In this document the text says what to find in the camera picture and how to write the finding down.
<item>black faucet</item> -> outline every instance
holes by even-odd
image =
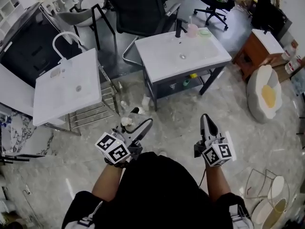
[[[181,36],[181,30],[184,31],[184,33],[187,33],[187,30],[182,26],[182,22],[183,23],[187,23],[187,21],[183,20],[183,19],[177,19],[176,22],[176,35],[175,37],[179,38]]]

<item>bathroom sink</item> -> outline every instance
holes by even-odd
[[[135,44],[152,83],[204,67],[210,69],[211,65],[232,59],[207,28],[200,28],[194,38],[183,31],[176,38],[173,31],[137,40]]]

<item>black and white marker cube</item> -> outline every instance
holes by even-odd
[[[123,141],[106,132],[99,138],[95,146],[113,164],[120,162],[130,155]]]
[[[213,143],[203,152],[204,159],[213,166],[221,166],[232,158],[232,150],[228,143]]]

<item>black shirt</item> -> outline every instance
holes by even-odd
[[[62,228],[91,214],[101,199],[90,192],[76,194]],[[229,206],[238,204],[248,217],[244,201],[232,193],[212,203],[179,163],[155,153],[143,153],[130,162],[116,197],[103,202],[93,216],[95,228],[128,225],[200,225],[201,228],[233,228]]]

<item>yellow cushion center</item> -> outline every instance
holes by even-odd
[[[275,105],[276,94],[270,86],[264,85],[262,88],[262,96],[269,108],[273,108]]]

